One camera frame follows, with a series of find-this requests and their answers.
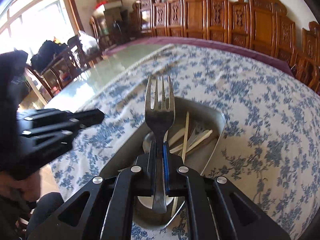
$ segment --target fork tine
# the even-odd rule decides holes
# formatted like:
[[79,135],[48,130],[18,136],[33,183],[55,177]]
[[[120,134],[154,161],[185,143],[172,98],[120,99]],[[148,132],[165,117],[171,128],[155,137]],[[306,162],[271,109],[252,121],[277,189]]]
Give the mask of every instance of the fork tine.
[[151,77],[148,80],[146,98],[144,101],[144,112],[151,109]]
[[156,76],[156,89],[155,89],[155,103],[153,104],[153,110],[159,109],[159,102],[158,102],[158,77]]
[[169,75],[168,75],[168,83],[169,83],[169,111],[175,111],[173,87],[172,87],[171,78]]
[[165,105],[165,90],[164,90],[164,80],[162,76],[162,102],[161,102],[161,109],[166,109]]

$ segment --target blue floral pattern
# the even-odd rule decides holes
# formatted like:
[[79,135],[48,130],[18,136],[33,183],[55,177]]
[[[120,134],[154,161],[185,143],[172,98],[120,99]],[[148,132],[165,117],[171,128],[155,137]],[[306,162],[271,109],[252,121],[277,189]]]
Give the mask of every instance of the blue floral pattern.
[[[225,114],[204,174],[228,177],[297,239],[320,203],[320,97],[280,70],[215,49],[172,45],[121,73],[83,107],[99,108],[105,119],[51,163],[63,198],[98,175],[143,123],[148,77],[161,74],[171,76],[175,96]],[[133,224],[132,239],[162,238],[188,238],[185,212],[161,231]]]

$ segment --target dark pants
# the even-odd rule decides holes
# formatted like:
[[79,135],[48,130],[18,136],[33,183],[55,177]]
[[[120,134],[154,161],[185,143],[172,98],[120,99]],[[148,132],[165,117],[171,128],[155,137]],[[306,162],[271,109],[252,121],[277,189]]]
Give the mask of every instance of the dark pants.
[[53,212],[55,212],[64,203],[61,194],[58,192],[50,192],[41,197],[37,203],[37,207],[29,220],[26,238],[31,232],[42,222],[44,222]]

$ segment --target fork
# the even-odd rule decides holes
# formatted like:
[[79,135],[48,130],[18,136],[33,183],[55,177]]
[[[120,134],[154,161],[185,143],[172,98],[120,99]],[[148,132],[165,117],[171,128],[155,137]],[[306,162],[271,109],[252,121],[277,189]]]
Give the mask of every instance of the fork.
[[156,78],[155,101],[151,109],[151,77],[148,80],[145,99],[145,121],[153,131],[156,138],[156,181],[155,192],[152,203],[152,210],[159,214],[167,212],[164,186],[164,164],[163,164],[163,140],[165,133],[173,125],[175,117],[174,96],[170,76],[169,84],[169,108],[166,108],[166,98],[164,90],[164,78],[162,76],[162,101],[161,108],[158,102],[158,79]]

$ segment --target window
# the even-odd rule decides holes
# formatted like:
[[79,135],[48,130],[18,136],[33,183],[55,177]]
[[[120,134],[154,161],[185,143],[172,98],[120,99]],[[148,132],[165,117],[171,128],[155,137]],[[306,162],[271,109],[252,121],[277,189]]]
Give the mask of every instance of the window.
[[66,43],[75,35],[64,0],[16,0],[0,19],[0,53],[22,49],[27,63],[46,40]]

